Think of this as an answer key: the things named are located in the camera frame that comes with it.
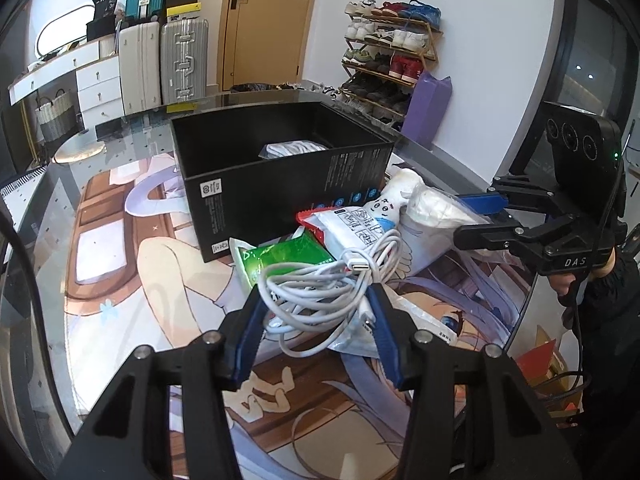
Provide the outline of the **operator right hand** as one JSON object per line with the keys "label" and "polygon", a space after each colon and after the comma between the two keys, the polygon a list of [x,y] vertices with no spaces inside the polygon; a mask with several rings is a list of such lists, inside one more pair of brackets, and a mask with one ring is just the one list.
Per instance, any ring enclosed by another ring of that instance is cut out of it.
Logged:
{"label": "operator right hand", "polygon": [[559,273],[548,276],[550,287],[555,291],[560,304],[564,304],[565,296],[570,292],[570,286],[576,280],[573,273]]}

